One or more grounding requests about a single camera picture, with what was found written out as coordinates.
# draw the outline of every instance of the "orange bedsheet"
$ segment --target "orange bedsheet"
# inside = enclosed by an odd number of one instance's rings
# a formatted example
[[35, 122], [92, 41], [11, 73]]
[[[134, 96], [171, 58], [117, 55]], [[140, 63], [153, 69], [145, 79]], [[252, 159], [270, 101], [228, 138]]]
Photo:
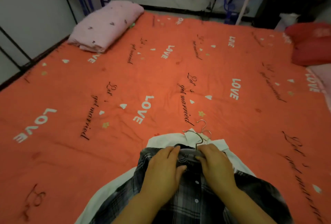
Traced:
[[62, 44], [0, 93], [0, 223], [75, 222], [149, 138], [199, 119], [296, 223], [330, 222], [331, 114], [292, 48], [272, 30], [147, 12], [105, 54]]

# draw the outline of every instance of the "gray plaid shirt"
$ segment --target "gray plaid shirt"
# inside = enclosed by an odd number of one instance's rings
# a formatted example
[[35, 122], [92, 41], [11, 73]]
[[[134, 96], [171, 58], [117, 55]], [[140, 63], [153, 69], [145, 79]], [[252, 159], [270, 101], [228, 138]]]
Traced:
[[[120, 186], [101, 205], [90, 224], [108, 224], [140, 192], [151, 158], [160, 148], [145, 148], [140, 153], [133, 177]], [[177, 166], [187, 165], [179, 189], [156, 215], [153, 223], [237, 224], [223, 202], [209, 188], [202, 167], [193, 155], [179, 155]], [[239, 189], [246, 192], [278, 224], [293, 223], [289, 209], [278, 190], [270, 183], [243, 172], [235, 173]]]

